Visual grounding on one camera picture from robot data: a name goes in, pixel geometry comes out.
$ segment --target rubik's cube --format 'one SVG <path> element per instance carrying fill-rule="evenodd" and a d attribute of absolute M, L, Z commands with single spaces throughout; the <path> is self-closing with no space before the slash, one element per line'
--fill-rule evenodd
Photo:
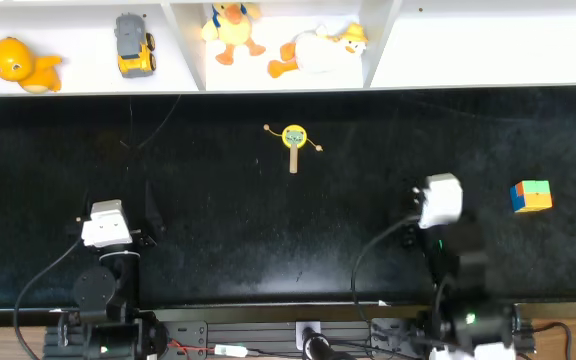
<path fill-rule="evenodd" d="M 548 181 L 525 180 L 510 188 L 515 212 L 539 211 L 552 207 Z"/>

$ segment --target blue vest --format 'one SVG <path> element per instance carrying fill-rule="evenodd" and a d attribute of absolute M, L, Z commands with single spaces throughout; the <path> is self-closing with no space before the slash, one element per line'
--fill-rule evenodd
<path fill-rule="evenodd" d="M 246 7 L 244 6 L 244 4 L 241 4 L 241 13 L 246 15 L 248 13 L 248 10 L 246 10 Z M 221 24 L 219 23 L 219 20 L 217 20 L 217 16 L 219 16 L 219 13 L 217 12 L 217 9 L 215 9 L 215 5 L 212 6 L 212 22 L 213 24 L 215 24 L 215 27 L 217 29 L 219 29 L 221 27 Z"/>

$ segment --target toy wheel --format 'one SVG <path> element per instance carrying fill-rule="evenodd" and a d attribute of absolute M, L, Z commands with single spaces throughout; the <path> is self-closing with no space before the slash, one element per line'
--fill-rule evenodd
<path fill-rule="evenodd" d="M 150 49 L 150 51 L 155 50 L 155 37 L 152 36 L 151 33 L 146 33 L 146 43 L 147 43 L 148 49 Z"/>

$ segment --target green light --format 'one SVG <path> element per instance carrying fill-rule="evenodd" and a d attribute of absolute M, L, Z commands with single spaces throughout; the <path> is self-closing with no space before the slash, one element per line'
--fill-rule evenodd
<path fill-rule="evenodd" d="M 477 316 L 475 316 L 475 313 L 469 313 L 466 315 L 466 324 L 472 325 L 475 323 L 475 321 L 477 321 Z"/>

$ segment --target orange beak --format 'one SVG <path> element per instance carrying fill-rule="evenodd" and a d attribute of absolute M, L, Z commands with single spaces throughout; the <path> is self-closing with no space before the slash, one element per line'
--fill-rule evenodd
<path fill-rule="evenodd" d="M 238 5 L 228 6 L 224 15 L 228 21 L 235 25 L 239 24 L 241 22 L 241 18 L 244 16 L 244 14 L 241 13 L 241 6 Z"/>

